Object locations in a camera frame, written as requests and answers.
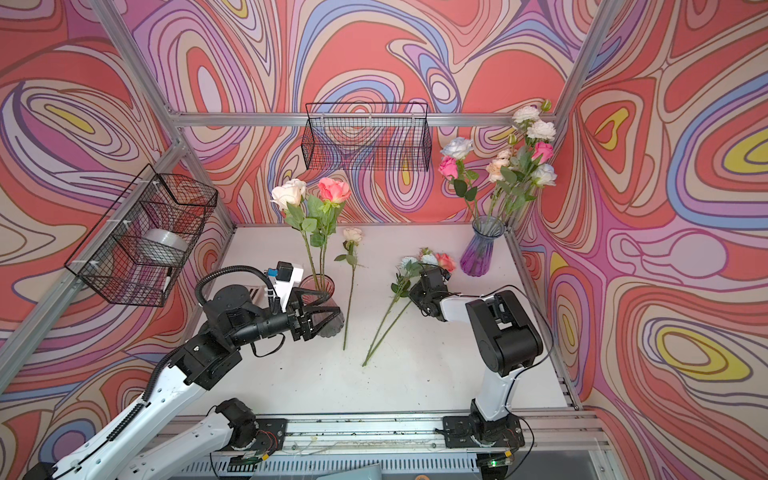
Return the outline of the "red glass vase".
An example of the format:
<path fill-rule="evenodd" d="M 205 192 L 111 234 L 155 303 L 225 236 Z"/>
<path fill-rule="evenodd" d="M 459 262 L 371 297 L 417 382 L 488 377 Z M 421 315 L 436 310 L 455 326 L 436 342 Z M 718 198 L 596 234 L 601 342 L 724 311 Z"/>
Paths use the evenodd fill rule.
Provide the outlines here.
<path fill-rule="evenodd" d="M 331 295 L 331 299 L 322 307 L 339 307 L 341 309 L 341 307 L 334 300 L 335 283 L 333 279 L 328 275 L 318 275 L 317 278 L 314 278 L 312 275 L 308 275 L 301 281 L 300 287 L 328 292 Z M 341 332 L 339 334 L 342 333 L 342 330 L 344 329 L 344 324 L 345 324 L 345 317 L 341 310 Z"/>

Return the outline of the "white rose spray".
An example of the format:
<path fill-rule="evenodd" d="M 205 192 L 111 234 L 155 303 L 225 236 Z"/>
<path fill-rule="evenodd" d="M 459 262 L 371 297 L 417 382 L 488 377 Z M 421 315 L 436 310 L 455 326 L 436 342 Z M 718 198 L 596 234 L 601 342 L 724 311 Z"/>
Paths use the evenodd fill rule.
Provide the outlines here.
<path fill-rule="evenodd" d="M 524 135 L 528 145 L 551 144 L 555 140 L 557 130 L 554 123 L 543 119 L 543 115 L 549 113 L 551 109 L 552 102 L 546 99 L 541 105 L 523 106 L 514 112 L 513 123 Z"/>

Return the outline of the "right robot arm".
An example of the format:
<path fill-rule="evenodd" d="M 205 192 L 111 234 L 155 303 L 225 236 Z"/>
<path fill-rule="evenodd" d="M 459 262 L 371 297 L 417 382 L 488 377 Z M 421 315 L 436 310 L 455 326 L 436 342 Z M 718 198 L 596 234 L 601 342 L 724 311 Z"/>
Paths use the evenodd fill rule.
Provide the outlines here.
<path fill-rule="evenodd" d="M 514 452 L 525 445 L 521 418 L 508 404 L 518 377 L 543 353 L 541 336 L 514 293 L 501 290 L 472 297 L 452 293 L 447 270 L 431 266 L 420 273 L 408 298 L 421 313 L 441 322 L 464 323 L 485 365 L 479 394 L 469 413 L 445 416 L 437 430 L 448 448 L 504 446 Z"/>

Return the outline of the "coral pink rose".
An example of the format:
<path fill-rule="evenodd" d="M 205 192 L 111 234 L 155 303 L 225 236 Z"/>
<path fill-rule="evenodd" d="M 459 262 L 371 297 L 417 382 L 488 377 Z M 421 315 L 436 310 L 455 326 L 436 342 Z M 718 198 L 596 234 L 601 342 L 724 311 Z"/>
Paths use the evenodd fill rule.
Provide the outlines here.
<path fill-rule="evenodd" d="M 328 241 L 336 232 L 338 219 L 350 196 L 349 184 L 331 177 L 318 182 L 317 195 L 307 196 L 303 231 L 307 247 L 318 250 L 318 261 L 310 258 L 313 282 L 318 290 L 326 289 L 324 274 Z"/>

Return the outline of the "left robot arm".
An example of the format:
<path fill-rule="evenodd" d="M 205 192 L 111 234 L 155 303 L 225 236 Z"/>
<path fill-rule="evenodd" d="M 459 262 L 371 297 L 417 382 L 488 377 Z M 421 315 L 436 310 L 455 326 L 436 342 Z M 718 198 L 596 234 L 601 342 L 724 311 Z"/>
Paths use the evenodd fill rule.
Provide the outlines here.
<path fill-rule="evenodd" d="M 274 336 L 311 340 L 340 314 L 325 292 L 283 281 L 268 286 L 267 292 L 265 308 L 256 306 L 241 285 L 203 299 L 206 322 L 158 362 L 142 395 L 83 446 L 56 463 L 38 463 L 26 478 L 167 479 L 197 457 L 222 448 L 250 450 L 264 439 L 267 453 L 273 453 L 279 441 L 237 398 L 214 406 L 201 422 L 174 438 L 145 448 L 241 361 L 242 347 Z"/>

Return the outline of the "cream rose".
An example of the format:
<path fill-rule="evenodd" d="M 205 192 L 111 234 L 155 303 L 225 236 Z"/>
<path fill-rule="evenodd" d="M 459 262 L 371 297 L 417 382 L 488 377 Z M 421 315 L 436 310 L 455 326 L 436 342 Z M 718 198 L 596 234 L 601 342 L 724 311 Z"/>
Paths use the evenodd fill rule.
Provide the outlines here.
<path fill-rule="evenodd" d="M 320 280 L 310 246 L 310 235 L 316 229 L 317 221 L 309 217 L 304 211 L 305 194 L 306 183 L 299 179 L 292 179 L 271 190 L 271 202 L 278 207 L 285 222 L 300 233 L 309 260 L 314 286 L 319 288 Z"/>

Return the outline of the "pink rose stem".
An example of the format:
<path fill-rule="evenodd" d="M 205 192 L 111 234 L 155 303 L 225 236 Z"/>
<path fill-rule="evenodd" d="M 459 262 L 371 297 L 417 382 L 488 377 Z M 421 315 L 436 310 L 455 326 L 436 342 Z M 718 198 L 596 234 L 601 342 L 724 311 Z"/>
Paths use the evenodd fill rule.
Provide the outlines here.
<path fill-rule="evenodd" d="M 464 157 L 458 155 L 444 155 L 438 166 L 438 171 L 450 183 L 454 194 L 464 201 L 469 220 L 474 220 L 478 215 L 477 180 L 479 175 L 465 165 Z"/>

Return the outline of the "white blue rose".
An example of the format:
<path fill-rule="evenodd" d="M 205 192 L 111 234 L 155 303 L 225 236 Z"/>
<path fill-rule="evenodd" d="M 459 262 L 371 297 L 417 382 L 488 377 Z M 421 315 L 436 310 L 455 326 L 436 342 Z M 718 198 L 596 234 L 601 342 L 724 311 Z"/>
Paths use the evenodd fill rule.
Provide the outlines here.
<path fill-rule="evenodd" d="M 551 164 L 540 164 L 530 175 L 531 183 L 539 188 L 555 186 L 558 175 Z"/>
<path fill-rule="evenodd" d="M 456 160 L 463 160 L 473 150 L 474 143 L 472 140 L 463 137 L 457 137 L 451 140 L 445 147 L 442 148 L 441 154 Z"/>

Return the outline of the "peach rose spray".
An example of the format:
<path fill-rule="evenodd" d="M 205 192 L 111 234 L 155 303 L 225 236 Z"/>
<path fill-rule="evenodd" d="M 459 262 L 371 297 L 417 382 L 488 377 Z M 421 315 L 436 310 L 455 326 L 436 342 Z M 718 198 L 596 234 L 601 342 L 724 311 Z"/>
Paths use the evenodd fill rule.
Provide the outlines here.
<path fill-rule="evenodd" d="M 496 207 L 500 201 L 501 195 L 504 191 L 505 177 L 503 173 L 509 169 L 513 154 L 511 149 L 504 149 L 499 152 L 487 165 L 486 171 L 488 173 L 487 180 L 493 185 L 493 192 L 491 194 L 491 207 L 489 213 L 494 214 Z"/>

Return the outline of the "purple ribbed glass vase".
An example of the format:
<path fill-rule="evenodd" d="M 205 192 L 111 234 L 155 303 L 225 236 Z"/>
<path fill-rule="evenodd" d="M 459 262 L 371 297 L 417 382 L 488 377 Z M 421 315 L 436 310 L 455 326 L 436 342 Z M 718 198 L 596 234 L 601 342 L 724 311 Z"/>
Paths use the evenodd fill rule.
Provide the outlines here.
<path fill-rule="evenodd" d="M 494 216 L 479 216 L 472 222 L 473 238 L 461 259 L 461 270 L 470 277 L 482 277 L 490 269 L 494 245 L 505 233 L 505 226 Z"/>

